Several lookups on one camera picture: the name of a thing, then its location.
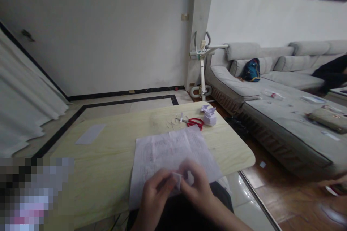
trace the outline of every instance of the scissors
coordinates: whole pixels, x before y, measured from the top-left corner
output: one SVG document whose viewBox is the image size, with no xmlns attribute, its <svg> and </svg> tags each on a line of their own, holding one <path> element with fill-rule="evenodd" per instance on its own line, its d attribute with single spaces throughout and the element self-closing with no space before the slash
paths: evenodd
<svg viewBox="0 0 347 231">
<path fill-rule="evenodd" d="M 193 126 L 193 125 L 197 125 L 200 129 L 200 131 L 202 131 L 202 126 L 204 125 L 204 122 L 203 120 L 199 119 L 199 118 L 191 118 L 191 119 L 188 119 L 188 120 L 183 120 L 182 119 L 182 122 L 185 122 L 187 123 L 187 126 Z"/>
</svg>

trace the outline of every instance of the light wood tabletop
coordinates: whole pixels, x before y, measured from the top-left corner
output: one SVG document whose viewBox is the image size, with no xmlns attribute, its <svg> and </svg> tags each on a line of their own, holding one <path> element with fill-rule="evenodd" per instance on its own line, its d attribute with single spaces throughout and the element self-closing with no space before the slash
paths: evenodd
<svg viewBox="0 0 347 231">
<path fill-rule="evenodd" d="M 75 159 L 75 228 L 128 210 L 136 139 L 185 128 L 186 123 L 179 123 L 175 118 L 183 112 L 188 118 L 202 119 L 204 113 L 200 109 L 206 104 L 168 106 L 76 125 L 51 156 Z M 216 125 L 204 125 L 202 135 L 223 175 L 252 166 L 255 157 L 251 149 L 217 112 L 216 116 Z M 106 127 L 94 142 L 76 145 L 80 136 L 96 124 L 106 124 Z"/>
</svg>

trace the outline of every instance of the sofa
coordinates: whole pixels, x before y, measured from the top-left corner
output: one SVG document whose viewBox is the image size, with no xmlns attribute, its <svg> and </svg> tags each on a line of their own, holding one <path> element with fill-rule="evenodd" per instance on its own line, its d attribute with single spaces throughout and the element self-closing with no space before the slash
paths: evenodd
<svg viewBox="0 0 347 231">
<path fill-rule="evenodd" d="M 308 121 L 305 114 L 321 105 L 300 97 L 314 96 L 303 91 L 324 84 L 311 76 L 313 72 L 346 52 L 346 40 L 299 41 L 274 48 L 229 43 L 225 53 L 207 58 L 205 78 L 214 99 L 237 115 L 287 170 L 307 180 L 336 179 L 347 173 L 347 134 Z M 237 77 L 252 58 L 260 61 L 261 80 L 242 82 Z M 279 93 L 284 100 L 268 97 L 264 90 Z M 344 106 L 328 100 L 326 105 L 347 113 Z"/>
</svg>

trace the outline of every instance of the black clothing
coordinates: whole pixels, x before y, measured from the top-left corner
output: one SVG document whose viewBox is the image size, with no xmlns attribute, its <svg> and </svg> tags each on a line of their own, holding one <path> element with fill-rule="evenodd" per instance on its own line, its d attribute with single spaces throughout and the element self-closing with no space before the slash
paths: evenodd
<svg viewBox="0 0 347 231">
<path fill-rule="evenodd" d="M 218 183 L 210 184 L 213 195 L 215 195 L 232 213 L 234 213 L 229 193 Z M 138 209 L 129 214 L 127 229 L 134 225 Z M 171 230 L 220 230 L 209 219 L 201 215 L 183 194 L 171 197 L 167 200 L 163 214 L 155 231 Z"/>
<path fill-rule="evenodd" d="M 347 82 L 347 74 L 342 73 L 346 68 L 347 55 L 343 55 L 320 66 L 312 76 L 324 79 L 325 84 L 320 91 L 326 94 L 330 89 L 338 88 Z"/>
</svg>

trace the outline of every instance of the backpack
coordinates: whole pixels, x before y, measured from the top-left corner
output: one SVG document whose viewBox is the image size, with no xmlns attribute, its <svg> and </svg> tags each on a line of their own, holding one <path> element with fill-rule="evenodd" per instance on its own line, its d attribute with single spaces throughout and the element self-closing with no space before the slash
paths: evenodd
<svg viewBox="0 0 347 231">
<path fill-rule="evenodd" d="M 258 58 L 253 58 L 245 64 L 240 78 L 250 82 L 258 82 L 260 80 L 260 65 Z"/>
</svg>

